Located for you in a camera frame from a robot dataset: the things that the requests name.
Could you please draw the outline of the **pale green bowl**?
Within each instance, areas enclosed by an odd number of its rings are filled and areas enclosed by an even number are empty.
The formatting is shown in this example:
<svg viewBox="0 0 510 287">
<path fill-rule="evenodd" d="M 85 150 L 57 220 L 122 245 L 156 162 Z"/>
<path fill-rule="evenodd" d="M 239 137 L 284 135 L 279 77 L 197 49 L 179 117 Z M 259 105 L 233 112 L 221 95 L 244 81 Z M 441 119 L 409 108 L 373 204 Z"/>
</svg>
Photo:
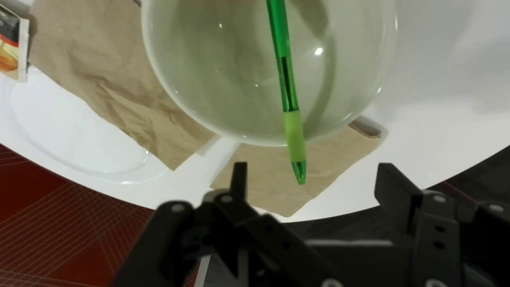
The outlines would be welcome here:
<svg viewBox="0 0 510 287">
<path fill-rule="evenodd" d="M 282 100 L 266 0 L 140 0 L 143 42 L 169 96 L 206 129 L 282 146 Z M 393 64 L 396 0 L 284 0 L 306 141 L 372 102 Z"/>
</svg>

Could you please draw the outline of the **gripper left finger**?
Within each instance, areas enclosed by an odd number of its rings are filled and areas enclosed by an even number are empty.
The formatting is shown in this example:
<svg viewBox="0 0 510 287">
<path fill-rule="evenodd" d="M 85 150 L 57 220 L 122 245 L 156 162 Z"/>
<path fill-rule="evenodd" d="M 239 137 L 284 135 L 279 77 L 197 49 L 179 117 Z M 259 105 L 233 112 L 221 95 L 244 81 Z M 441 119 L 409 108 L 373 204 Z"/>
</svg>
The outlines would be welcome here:
<svg viewBox="0 0 510 287">
<path fill-rule="evenodd" d="M 152 214 L 112 287 L 184 287 L 200 259 L 217 255 L 235 287 L 344 287 L 333 264 L 245 200 L 247 163 L 194 208 L 168 201 Z"/>
</svg>

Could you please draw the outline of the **green pen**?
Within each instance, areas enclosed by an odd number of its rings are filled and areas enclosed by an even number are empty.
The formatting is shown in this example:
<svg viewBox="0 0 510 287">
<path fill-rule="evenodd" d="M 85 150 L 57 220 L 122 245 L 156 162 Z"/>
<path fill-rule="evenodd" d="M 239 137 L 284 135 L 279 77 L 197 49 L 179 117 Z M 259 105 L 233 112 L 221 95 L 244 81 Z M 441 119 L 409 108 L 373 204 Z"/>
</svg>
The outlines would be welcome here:
<svg viewBox="0 0 510 287">
<path fill-rule="evenodd" d="M 294 81 L 286 5 L 284 0 L 266 0 L 266 4 L 279 73 L 286 148 L 297 183 L 302 185 L 306 183 L 306 144 Z"/>
</svg>

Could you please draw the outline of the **brown paper napkin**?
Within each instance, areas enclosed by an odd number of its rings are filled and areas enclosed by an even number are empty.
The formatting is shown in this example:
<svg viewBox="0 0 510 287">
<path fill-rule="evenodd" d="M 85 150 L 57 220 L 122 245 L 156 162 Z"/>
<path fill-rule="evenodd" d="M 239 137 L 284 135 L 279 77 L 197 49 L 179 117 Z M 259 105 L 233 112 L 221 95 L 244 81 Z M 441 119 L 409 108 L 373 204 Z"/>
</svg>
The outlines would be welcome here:
<svg viewBox="0 0 510 287">
<path fill-rule="evenodd" d="M 34 0 L 29 61 L 170 169 L 213 134 L 164 91 L 134 0 Z"/>
<path fill-rule="evenodd" d="M 231 160 L 213 180 L 213 189 L 230 186 L 235 162 L 247 162 L 247 201 L 249 204 L 290 217 L 319 196 L 344 171 L 375 150 L 381 131 L 355 121 L 325 140 L 307 145 L 306 183 L 299 185 L 284 147 L 239 145 Z"/>
</svg>

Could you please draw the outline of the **printed paper packet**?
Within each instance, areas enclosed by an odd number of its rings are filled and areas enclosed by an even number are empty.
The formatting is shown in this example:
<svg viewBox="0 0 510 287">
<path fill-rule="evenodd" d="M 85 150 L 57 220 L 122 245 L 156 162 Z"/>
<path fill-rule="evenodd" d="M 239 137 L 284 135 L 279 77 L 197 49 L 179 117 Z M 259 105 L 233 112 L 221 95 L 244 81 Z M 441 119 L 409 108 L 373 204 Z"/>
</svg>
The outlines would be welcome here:
<svg viewBox="0 0 510 287">
<path fill-rule="evenodd" d="M 27 81 L 30 21 L 0 3 L 0 73 Z"/>
</svg>

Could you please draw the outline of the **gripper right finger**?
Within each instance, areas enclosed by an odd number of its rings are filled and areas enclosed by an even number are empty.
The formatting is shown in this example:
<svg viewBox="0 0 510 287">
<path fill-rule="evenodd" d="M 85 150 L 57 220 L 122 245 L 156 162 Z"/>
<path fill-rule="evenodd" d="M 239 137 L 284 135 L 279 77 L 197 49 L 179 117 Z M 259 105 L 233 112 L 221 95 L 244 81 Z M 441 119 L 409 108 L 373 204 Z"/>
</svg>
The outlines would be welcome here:
<svg viewBox="0 0 510 287">
<path fill-rule="evenodd" d="M 510 205 L 481 201 L 460 216 L 456 200 L 419 189 L 391 163 L 377 167 L 375 198 L 413 238 L 413 286 L 510 287 Z"/>
</svg>

